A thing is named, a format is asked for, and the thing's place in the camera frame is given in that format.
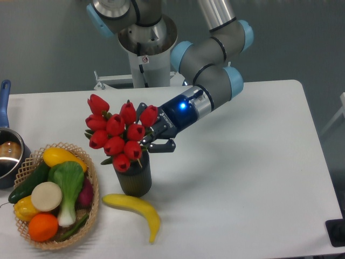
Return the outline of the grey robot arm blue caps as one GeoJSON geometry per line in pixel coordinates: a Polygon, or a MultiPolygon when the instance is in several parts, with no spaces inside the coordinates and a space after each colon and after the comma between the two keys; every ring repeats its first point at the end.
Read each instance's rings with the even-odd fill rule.
{"type": "Polygon", "coordinates": [[[172,19],[161,1],[91,1],[86,10],[105,37],[117,35],[128,53],[133,86],[170,85],[170,71],[181,74],[188,89],[158,108],[158,119],[141,144],[151,153],[173,152],[175,136],[237,96],[240,73],[225,63],[253,43],[248,22],[238,20],[229,1],[199,1],[210,38],[199,45],[177,41],[172,19]]]}

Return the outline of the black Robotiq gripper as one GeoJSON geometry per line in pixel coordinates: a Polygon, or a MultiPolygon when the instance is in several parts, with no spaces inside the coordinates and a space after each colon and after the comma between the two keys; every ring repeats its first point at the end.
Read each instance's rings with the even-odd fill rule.
{"type": "MultiPolygon", "coordinates": [[[[176,144],[173,139],[187,127],[194,124],[198,116],[198,111],[192,104],[195,96],[187,97],[180,94],[158,108],[159,120],[152,126],[153,136],[144,137],[142,144],[149,153],[172,153],[176,144]],[[155,144],[156,139],[168,139],[164,144],[155,144]]],[[[140,103],[136,109],[136,123],[140,120],[140,115],[148,106],[140,103]]]]}

